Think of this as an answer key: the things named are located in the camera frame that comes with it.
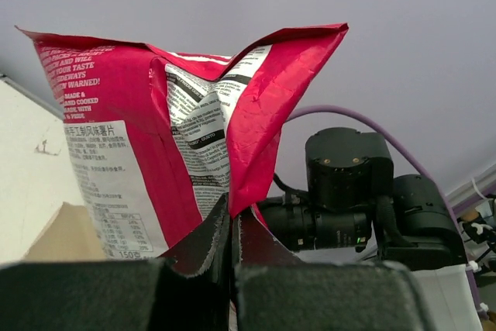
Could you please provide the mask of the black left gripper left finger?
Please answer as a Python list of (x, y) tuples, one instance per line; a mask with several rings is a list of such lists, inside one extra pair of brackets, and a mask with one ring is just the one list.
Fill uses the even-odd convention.
[(2, 268), (1, 328), (227, 330), (227, 196), (220, 197), (196, 229), (156, 259)]

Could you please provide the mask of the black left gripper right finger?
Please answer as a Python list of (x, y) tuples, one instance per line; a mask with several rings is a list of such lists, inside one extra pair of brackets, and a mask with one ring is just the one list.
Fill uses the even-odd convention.
[(428, 330), (430, 314), (406, 267), (310, 264), (247, 210), (232, 222), (241, 330)]

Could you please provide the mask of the beige paper bag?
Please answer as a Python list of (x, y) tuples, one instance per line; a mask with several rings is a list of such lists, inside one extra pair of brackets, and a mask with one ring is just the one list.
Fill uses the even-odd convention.
[(65, 202), (22, 260), (83, 262), (106, 260), (106, 256), (86, 208)]

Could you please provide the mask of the pink chip bag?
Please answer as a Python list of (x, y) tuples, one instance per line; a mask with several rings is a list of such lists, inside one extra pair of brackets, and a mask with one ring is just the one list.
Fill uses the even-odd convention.
[(348, 29), (283, 28), (232, 57), (29, 31), (106, 257), (159, 257), (222, 195), (230, 215), (265, 198), (282, 127)]

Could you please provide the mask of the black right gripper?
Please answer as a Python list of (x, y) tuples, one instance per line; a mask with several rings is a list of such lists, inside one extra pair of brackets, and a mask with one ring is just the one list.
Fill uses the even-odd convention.
[(393, 191), (394, 165), (385, 138), (376, 132), (328, 128), (305, 143), (307, 188), (290, 188), (258, 208), (272, 234), (289, 250), (354, 247), (372, 236), (377, 199)]

